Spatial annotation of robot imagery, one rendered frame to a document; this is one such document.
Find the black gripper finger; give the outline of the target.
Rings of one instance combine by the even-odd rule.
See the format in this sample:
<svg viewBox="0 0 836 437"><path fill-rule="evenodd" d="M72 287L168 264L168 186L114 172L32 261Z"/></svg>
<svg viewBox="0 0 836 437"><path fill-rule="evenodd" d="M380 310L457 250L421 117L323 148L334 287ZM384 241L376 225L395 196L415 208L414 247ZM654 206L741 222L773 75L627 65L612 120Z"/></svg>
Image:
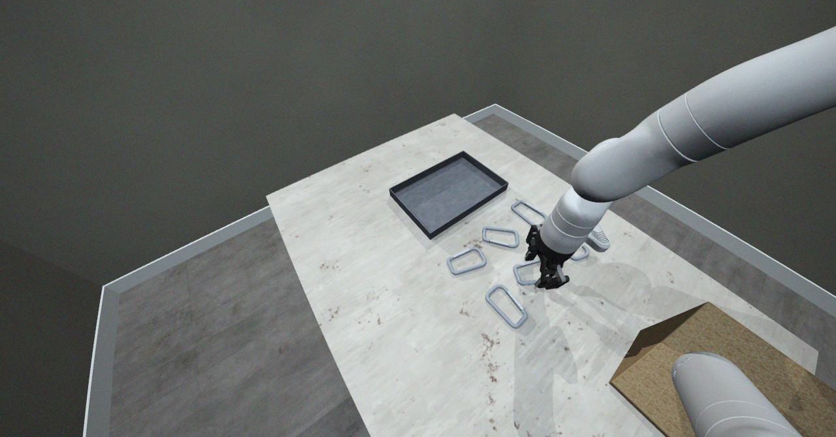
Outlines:
<svg viewBox="0 0 836 437"><path fill-rule="evenodd" d="M552 270L551 268L546 268L547 258L545 256L542 255L540 261L541 265L539 271L541 272L541 278L536 281L536 287L545 287L545 290L551 290L559 288L570 281L568 276L565 276L562 273L560 265L556 266L556 270ZM547 274L549 274L549 276L546 276Z"/></svg>
<svg viewBox="0 0 836 437"><path fill-rule="evenodd" d="M525 261L532 261L537 255L538 248L536 247L535 237L541 226L542 225L532 225L530 228L528 236L526 237L526 243L529 244L529 247L524 258Z"/></svg>

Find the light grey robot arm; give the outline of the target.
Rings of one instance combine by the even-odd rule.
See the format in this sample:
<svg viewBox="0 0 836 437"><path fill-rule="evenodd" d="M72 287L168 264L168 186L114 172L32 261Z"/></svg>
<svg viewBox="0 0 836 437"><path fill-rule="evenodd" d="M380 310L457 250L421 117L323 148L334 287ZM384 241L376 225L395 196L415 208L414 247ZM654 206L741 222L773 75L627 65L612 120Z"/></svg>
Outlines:
<svg viewBox="0 0 836 437"><path fill-rule="evenodd" d="M558 253L610 248L598 222L615 200L785 125L836 106L836 26L733 66L577 162L540 229ZM602 148L602 150L600 150ZM587 238L587 240L586 240ZM671 369L696 437L802 437L733 362L692 351Z"/></svg>

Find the grey carabiner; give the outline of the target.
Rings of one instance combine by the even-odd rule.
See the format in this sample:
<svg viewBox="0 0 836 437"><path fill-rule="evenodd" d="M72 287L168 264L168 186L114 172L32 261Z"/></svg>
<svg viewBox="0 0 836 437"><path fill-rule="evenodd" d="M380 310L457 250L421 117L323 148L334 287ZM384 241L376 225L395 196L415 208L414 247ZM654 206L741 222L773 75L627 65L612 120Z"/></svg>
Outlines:
<svg viewBox="0 0 836 437"><path fill-rule="evenodd" d="M523 317L516 324L514 324L511 320L509 320L509 318L506 317L504 312L501 311L499 309L499 307L493 303L492 300L490 300L489 295L492 294L492 292L495 291L498 288L501 288L502 290L504 290L506 292L506 294L510 297L510 299L513 301L513 303L516 305L516 307L519 307L519 311L522 312ZM523 324L523 322L526 321L526 318L528 318L528 314L526 314L526 311L524 311L523 307L519 304L519 301L517 301L517 299L515 299L514 295L511 294L511 292L509 290L507 290L507 288L504 285L501 285L501 284L494 285L492 287L492 289L490 289L489 291L486 292L485 299L494 308L494 310L497 311L500 314L500 316L504 318L504 320L509 324L509 326L511 326L513 328L519 328Z"/></svg>
<svg viewBox="0 0 836 437"><path fill-rule="evenodd" d="M452 268L452 264L451 264L451 262L450 262L450 261L451 261L452 259L456 259L457 257L460 257L460 256L464 255L464 253L468 253L468 252L470 252L470 251L472 251L472 250L478 251L479 255L480 255L480 256L481 256L481 258L483 259L483 263L480 263L480 264L478 264L478 265L472 265L472 267L468 267L468 268L462 268L462 270L454 271L454 268ZM487 263L487 260L485 259L485 256L483 255L483 252L482 252L479 248L477 248L477 247L471 247L471 248L468 248L467 250L464 250L464 251L462 251L462 252L460 252L460 253L456 253L456 255L452 255L451 257L449 257L449 258L447 259L447 264L449 265L449 268L450 268L450 271L451 271L451 273L452 273L452 274L462 274L462 273L464 273L464 272L468 272L468 271L470 271L470 270L474 270L475 268L480 268L480 267L483 267L484 265L486 265L486 263Z"/></svg>
<svg viewBox="0 0 836 437"><path fill-rule="evenodd" d="M583 259L583 258L588 257L589 256L588 247L587 246L582 246L582 248L585 250L585 253L583 255L580 255L580 256L577 256L577 257L572 256L570 259L574 259L574 261L578 261L579 259Z"/></svg>
<svg viewBox="0 0 836 437"><path fill-rule="evenodd" d="M513 206L511 206L511 209L512 209L512 210L513 210L513 211L514 211L514 212L515 212L518 216L520 216L520 217L521 217L521 219L524 219L527 223L529 223L529 225L531 225L531 226L532 226L532 225L534 225L534 223L532 223L532 221L530 221L530 220L529 220L529 219L527 219L525 216L523 216L523 215L521 214L521 212L519 212L518 210L515 210L515 206L517 206L517 205L519 205L519 204L524 204L526 207L528 207L528 208L530 208L531 210L535 211L535 212L536 212L536 213L538 213L540 216L543 216L543 217L544 217L544 219L547 219L547 216L546 216L546 215L545 215L542 211L537 210L537 208L535 208L534 206L532 206L532 205L530 205L530 204L527 204L527 203L526 203L526 202L524 202L523 200L519 200L519 201L515 202L515 204L513 204Z"/></svg>
<svg viewBox="0 0 836 437"><path fill-rule="evenodd" d="M521 263L521 264L518 264L518 265L514 265L514 267L513 267L513 272L514 272L514 274L515 274L515 277L516 277L516 279L517 279L517 282L518 282L520 285L532 285L532 284L536 284L536 281L537 281L537 280L525 280L525 281L523 282L523 281L520 279L520 276L519 276L519 271L517 271L517 269L518 269L518 268L521 268L521 267L525 267L525 265L532 265L532 264L539 263L539 262L540 262L540 259L533 259L532 261L528 261L528 262L525 262L525 263Z"/></svg>
<svg viewBox="0 0 836 437"><path fill-rule="evenodd" d="M486 231L503 231L503 232L514 233L515 234L515 244L508 244L508 243L499 242L499 241L496 241L496 240L486 238ZM498 227L484 227L483 228L483 240L485 242L496 244L497 246L504 246L504 247L507 247L507 248L516 248L517 246L519 246L519 233L517 231L514 231L513 229L504 229L504 228L498 228Z"/></svg>

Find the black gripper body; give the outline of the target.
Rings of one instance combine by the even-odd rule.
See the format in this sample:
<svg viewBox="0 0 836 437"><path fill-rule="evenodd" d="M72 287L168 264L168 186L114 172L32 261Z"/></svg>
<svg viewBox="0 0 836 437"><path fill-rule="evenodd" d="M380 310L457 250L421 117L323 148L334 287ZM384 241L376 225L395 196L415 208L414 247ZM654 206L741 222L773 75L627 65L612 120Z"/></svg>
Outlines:
<svg viewBox="0 0 836 437"><path fill-rule="evenodd" d="M572 255L575 253L558 253L556 251L553 251L552 249L547 247L545 243L541 240L540 230L536 235L535 242L536 247L538 248L537 254L539 259L542 255L544 255L546 258L549 258L547 260L546 268L551 268L552 270L556 270L557 265L560 265L560 267L562 268L564 262L567 261L567 259L569 259L570 257L572 257Z"/></svg>

